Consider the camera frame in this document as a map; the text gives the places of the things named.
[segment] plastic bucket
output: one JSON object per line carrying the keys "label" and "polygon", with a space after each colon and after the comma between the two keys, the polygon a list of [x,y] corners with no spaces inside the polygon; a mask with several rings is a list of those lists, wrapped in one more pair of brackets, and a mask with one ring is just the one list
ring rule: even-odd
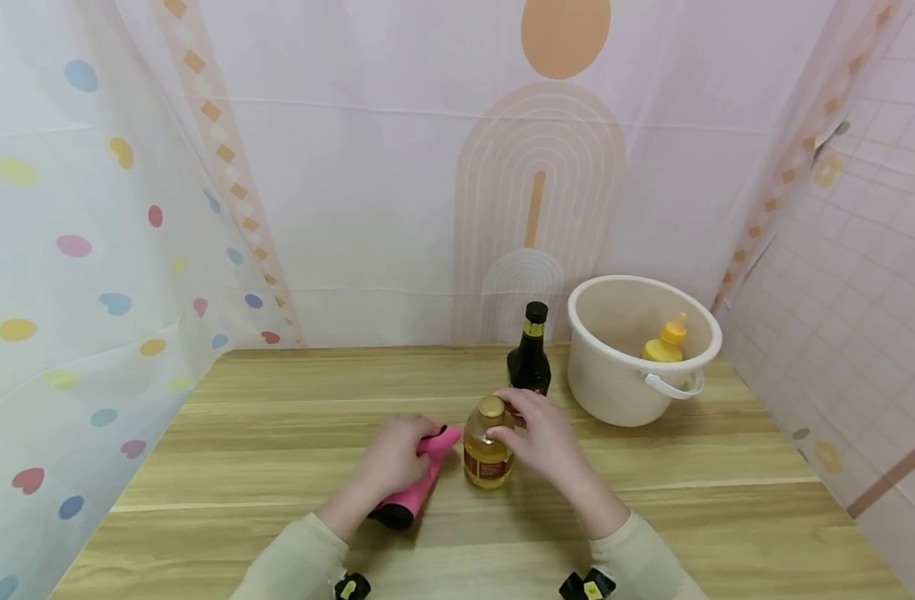
{"label": "plastic bucket", "polygon": [[[687,360],[639,358],[643,345],[679,313],[687,314]],[[692,298],[666,283],[632,276],[595,277],[567,299],[573,335],[567,386],[605,423],[636,428],[660,417],[673,399],[704,389],[704,367],[721,350],[721,327]]]}

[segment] black strap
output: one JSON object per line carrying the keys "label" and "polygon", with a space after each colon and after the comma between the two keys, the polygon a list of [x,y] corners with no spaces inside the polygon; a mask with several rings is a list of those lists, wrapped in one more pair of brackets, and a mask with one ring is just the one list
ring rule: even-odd
{"label": "black strap", "polygon": [[361,573],[349,573],[335,586],[335,600],[364,600],[371,593],[371,583]]}
{"label": "black strap", "polygon": [[608,575],[592,568],[584,579],[577,573],[567,575],[567,579],[561,583],[557,591],[564,600],[603,600],[608,598],[616,587]]}

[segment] beige sleeve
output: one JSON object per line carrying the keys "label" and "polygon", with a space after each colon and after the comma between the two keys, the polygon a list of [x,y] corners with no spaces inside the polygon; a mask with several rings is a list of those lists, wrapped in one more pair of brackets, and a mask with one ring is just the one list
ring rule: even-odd
{"label": "beige sleeve", "polygon": [[617,584],[621,600],[708,600],[663,539],[638,514],[604,539],[592,539],[594,567]]}
{"label": "beige sleeve", "polygon": [[231,600],[333,600],[346,555],[348,545],[312,512],[264,549]]}

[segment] wood grain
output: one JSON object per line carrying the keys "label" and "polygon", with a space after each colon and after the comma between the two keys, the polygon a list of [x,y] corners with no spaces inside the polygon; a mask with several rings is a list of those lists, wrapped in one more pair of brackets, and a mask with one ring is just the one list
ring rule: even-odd
{"label": "wood grain", "polygon": [[[232,352],[218,361],[52,596],[227,598],[244,569],[354,468],[384,418],[460,424],[506,381],[506,347]],[[548,396],[622,498],[710,598],[910,598],[724,361],[697,402],[646,427]],[[495,492],[446,463],[418,526],[368,523],[348,561],[370,598],[557,598],[588,549],[570,507],[518,469]]]}

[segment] gold bottle cap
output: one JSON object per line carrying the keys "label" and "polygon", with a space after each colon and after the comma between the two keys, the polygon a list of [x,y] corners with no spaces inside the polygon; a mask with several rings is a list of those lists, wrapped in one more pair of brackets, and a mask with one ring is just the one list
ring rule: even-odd
{"label": "gold bottle cap", "polygon": [[504,401],[500,397],[485,396],[477,403],[477,411],[485,418],[499,418],[504,412]]}

